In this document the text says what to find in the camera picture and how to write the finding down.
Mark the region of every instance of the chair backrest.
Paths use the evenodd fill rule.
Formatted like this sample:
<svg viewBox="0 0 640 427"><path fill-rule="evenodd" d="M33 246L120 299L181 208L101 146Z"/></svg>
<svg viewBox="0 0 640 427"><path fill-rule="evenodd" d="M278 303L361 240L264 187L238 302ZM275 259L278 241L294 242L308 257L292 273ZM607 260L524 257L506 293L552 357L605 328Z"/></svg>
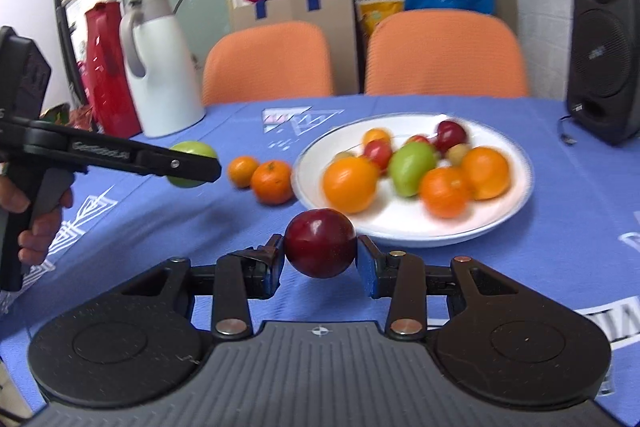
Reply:
<svg viewBox="0 0 640 427"><path fill-rule="evenodd" d="M225 36L209 52L202 78L205 105L331 96L333 90L324 34L298 21Z"/></svg>
<svg viewBox="0 0 640 427"><path fill-rule="evenodd" d="M527 96L515 35L466 10L411 10L383 20L369 42L367 94Z"/></svg>

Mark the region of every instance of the blue tablecloth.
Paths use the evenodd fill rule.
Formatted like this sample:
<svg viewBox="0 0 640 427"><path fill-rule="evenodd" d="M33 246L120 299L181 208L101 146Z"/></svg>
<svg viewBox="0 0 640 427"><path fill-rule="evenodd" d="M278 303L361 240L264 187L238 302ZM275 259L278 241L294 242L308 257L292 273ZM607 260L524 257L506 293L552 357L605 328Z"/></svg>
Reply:
<svg viewBox="0 0 640 427"><path fill-rule="evenodd" d="M309 107L279 126L263 122L267 108ZM205 120L171 137L211 144L226 165L250 154L291 163L333 126L376 114L437 112L488 124L529 154L536 186L529 203L493 232L461 245L415 252L446 266L469 255L562 304L590 313L612 341L614 356L599 402L623 422L640 419L640 140L612 148L568 123L578 140L567 147L556 122L559 102L456 97L349 96L211 107ZM173 256L209 264L219 256L282 233L303 207L260 206L226 176L191 190L164 178L94 168L74 185L76 205L53 250L56 264L0 321L0 356L34 409L43 405L26 362L31 335L46 321ZM442 298L429 299L431 323L447 317ZM210 298L198 298L193 322L209 326ZM364 295L356 270L331 280L308 279L288 264L282 286L251 304L264 319L384 323L388 299Z"/></svg>

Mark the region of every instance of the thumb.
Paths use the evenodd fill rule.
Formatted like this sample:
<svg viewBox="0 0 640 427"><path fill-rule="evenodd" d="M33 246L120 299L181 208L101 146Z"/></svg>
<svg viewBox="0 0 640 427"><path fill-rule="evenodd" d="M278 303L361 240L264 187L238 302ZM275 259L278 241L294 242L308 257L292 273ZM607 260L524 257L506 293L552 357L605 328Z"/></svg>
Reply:
<svg viewBox="0 0 640 427"><path fill-rule="evenodd" d="M14 214L21 214L29 207L27 196L6 176L0 176L0 206Z"/></svg>

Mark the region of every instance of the cardboard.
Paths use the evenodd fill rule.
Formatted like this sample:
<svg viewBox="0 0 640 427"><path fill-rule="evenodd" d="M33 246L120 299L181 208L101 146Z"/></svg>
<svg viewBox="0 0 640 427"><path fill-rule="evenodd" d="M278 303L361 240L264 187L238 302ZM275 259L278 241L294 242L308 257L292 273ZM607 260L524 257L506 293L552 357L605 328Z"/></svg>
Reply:
<svg viewBox="0 0 640 427"><path fill-rule="evenodd" d="M356 50L356 15L353 0L319 0L319 9L309 10L309 0L267 0L266 17L257 17L257 5L233 10L234 31L287 21L304 21L320 27L329 44L334 92L356 94L360 91Z"/></svg>

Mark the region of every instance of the black speaker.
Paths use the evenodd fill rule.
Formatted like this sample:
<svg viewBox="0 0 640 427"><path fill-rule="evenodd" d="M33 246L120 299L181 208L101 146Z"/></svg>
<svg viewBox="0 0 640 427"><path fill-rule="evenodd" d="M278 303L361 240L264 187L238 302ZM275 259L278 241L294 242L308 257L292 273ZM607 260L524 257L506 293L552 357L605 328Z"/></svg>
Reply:
<svg viewBox="0 0 640 427"><path fill-rule="evenodd" d="M640 0L574 0L566 105L610 144L640 130Z"/></svg>

